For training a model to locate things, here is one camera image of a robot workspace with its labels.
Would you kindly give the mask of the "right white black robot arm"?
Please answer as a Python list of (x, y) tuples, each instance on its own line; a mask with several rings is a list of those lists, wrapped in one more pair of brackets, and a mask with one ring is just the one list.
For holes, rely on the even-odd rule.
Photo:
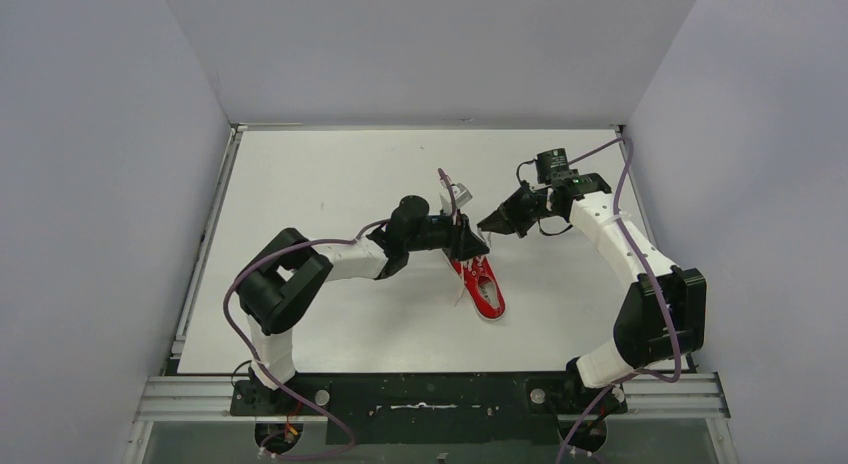
[(676, 381), (686, 355), (702, 348), (707, 283), (659, 251), (621, 210), (623, 186), (574, 169), (562, 149), (534, 161), (537, 184), (519, 188), (478, 225), (486, 233), (520, 237), (546, 218), (580, 231), (625, 287), (611, 339), (573, 362), (577, 374), (562, 384), (564, 401), (590, 409), (602, 388), (636, 375)]

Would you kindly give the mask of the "aluminium frame rail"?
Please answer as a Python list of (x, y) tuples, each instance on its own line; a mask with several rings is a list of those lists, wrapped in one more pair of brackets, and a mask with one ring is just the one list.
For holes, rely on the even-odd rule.
[(614, 131), (236, 133), (157, 421), (243, 426), (252, 463), (380, 444), (554, 445), (609, 459), (628, 424), (712, 423), (707, 282), (643, 232)]

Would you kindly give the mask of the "white shoelace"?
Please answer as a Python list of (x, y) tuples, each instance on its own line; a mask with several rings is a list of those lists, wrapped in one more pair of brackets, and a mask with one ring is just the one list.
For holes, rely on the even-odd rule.
[(495, 282), (486, 272), (486, 265), (486, 256), (469, 259), (465, 263), (464, 275), (459, 276), (464, 286), (459, 300), (465, 293), (468, 293), (478, 313), (484, 319), (493, 319), (493, 313), (499, 308), (499, 302), (492, 303), (491, 301), (491, 287)]

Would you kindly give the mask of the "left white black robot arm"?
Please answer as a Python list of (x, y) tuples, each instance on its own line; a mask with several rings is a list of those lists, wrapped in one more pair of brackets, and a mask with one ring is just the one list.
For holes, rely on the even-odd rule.
[(292, 330), (325, 283), (388, 279), (408, 264), (411, 253), (433, 250), (448, 259), (483, 317), (504, 313), (489, 248), (458, 210), (433, 215), (425, 199), (409, 195), (387, 220), (367, 225), (350, 240), (308, 240), (295, 228), (282, 230), (227, 292), (238, 297), (248, 318), (250, 331), (237, 334), (251, 352), (249, 376), (259, 401), (281, 411), (295, 400)]

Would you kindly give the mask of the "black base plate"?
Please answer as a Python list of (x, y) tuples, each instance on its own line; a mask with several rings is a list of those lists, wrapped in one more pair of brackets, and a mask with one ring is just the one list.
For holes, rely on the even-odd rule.
[(267, 399), (248, 378), (234, 384), (230, 415), (270, 419), (268, 425), (256, 425), (258, 441), (285, 425), (302, 432), (307, 419), (321, 419), (328, 411), (347, 426), (329, 424), (328, 445), (554, 445), (586, 412), (572, 442), (597, 448), (606, 436), (605, 419), (628, 410), (621, 389), (602, 396), (578, 384), (570, 371), (300, 373), (287, 385), (317, 407), (285, 392)]

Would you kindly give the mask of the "red sneaker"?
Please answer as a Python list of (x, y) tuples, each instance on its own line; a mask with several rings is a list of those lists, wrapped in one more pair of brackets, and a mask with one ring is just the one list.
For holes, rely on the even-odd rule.
[(506, 304), (488, 258), (478, 256), (467, 261), (449, 259), (448, 262), (461, 279), (463, 293), (472, 300), (478, 315), (487, 321), (500, 319)]

